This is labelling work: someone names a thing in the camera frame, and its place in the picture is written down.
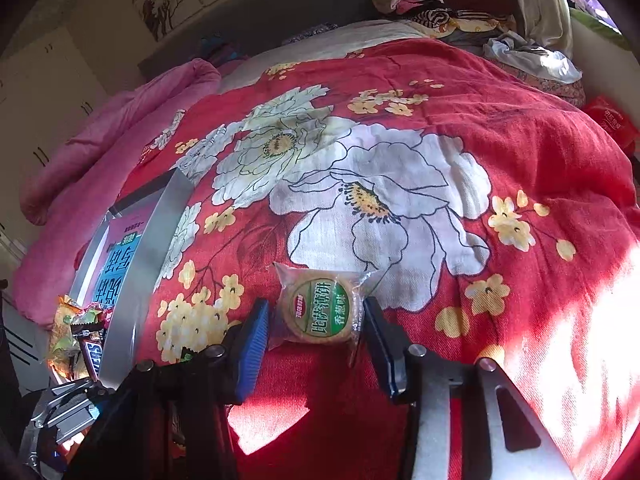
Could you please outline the white curtain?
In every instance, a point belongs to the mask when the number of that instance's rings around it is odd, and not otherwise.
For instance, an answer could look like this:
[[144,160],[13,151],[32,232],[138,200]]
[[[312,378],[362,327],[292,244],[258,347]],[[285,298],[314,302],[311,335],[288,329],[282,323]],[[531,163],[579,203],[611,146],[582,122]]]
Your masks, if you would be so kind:
[[573,29],[566,0],[518,0],[518,4],[527,38],[573,57]]

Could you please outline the yellow snack packet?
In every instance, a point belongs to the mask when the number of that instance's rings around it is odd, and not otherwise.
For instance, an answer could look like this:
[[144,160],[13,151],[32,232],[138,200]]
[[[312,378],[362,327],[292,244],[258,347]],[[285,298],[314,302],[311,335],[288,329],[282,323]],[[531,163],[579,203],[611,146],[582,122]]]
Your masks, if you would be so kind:
[[73,337],[73,324],[102,323],[105,334],[111,321],[111,311],[102,304],[90,302],[81,307],[68,295],[58,297],[54,321],[50,331],[47,364],[54,376],[62,382],[73,382],[81,378],[92,379],[80,352],[78,341]]

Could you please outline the red plastic bag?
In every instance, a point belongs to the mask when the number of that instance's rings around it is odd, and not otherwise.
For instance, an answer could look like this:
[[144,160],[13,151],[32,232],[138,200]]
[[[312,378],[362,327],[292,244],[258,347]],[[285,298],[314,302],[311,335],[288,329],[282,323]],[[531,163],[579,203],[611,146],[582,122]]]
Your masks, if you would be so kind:
[[612,100],[606,96],[596,96],[585,105],[584,112],[604,129],[627,155],[634,154],[639,129]]

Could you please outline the pink blanket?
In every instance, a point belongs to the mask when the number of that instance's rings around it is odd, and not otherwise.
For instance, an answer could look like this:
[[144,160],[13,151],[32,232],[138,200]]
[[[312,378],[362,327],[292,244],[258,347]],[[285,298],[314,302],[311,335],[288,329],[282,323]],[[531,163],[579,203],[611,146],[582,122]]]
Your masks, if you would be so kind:
[[114,204],[143,149],[178,113],[217,92],[221,74],[196,58],[109,99],[21,190],[27,220],[40,227],[13,274],[17,311],[41,326],[53,322],[58,296],[70,289],[75,260]]

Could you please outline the pink and blue book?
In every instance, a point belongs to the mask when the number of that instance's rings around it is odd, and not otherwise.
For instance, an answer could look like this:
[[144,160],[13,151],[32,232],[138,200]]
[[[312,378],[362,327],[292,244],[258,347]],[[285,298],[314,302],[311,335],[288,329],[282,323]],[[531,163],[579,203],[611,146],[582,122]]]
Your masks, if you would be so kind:
[[160,270],[160,251],[152,241],[159,200],[155,193],[123,210],[107,209],[72,288],[83,307],[98,302],[116,322],[140,322],[148,313],[152,276]]

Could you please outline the red floral bedspread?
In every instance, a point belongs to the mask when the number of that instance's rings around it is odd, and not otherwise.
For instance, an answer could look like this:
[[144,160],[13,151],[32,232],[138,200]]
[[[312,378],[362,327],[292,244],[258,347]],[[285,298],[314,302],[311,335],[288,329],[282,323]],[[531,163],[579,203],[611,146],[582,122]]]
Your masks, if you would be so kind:
[[131,192],[194,185],[138,359],[221,341],[276,267],[367,273],[386,315],[445,358],[495,359],[579,479],[639,423],[639,208],[588,115],[471,53],[397,40],[266,70],[128,146]]

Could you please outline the metal tray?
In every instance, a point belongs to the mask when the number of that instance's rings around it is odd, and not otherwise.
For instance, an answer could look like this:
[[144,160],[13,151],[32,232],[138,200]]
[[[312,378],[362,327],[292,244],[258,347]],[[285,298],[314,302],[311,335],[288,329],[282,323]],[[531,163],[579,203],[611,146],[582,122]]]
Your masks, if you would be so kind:
[[134,366],[150,298],[186,202],[191,181],[171,169],[108,208],[76,272],[70,298],[99,304],[110,320],[98,377],[117,388]]

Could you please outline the round biscuit green label packet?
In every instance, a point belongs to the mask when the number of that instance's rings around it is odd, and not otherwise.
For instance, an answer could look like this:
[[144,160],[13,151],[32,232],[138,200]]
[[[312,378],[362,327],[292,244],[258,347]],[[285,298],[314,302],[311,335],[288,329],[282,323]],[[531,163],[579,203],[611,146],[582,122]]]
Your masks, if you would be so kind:
[[302,269],[284,263],[274,267],[281,290],[272,311],[270,348],[285,342],[357,347],[363,300],[378,279],[378,271]]

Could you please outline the snickers bar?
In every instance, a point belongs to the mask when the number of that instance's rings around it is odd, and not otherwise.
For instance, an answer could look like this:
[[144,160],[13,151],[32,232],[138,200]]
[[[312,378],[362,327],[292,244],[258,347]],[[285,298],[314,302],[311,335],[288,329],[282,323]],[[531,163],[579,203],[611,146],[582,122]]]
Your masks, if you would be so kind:
[[100,378],[103,360],[105,330],[102,323],[73,324],[70,326],[73,337],[78,341],[88,374],[93,380]]

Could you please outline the white wardrobe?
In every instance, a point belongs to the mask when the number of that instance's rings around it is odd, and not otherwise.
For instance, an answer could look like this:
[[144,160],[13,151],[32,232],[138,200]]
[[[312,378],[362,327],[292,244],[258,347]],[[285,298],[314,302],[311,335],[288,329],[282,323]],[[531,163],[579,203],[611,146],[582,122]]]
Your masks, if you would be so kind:
[[1,61],[1,232],[19,252],[39,231],[21,211],[21,186],[105,100],[64,27]]

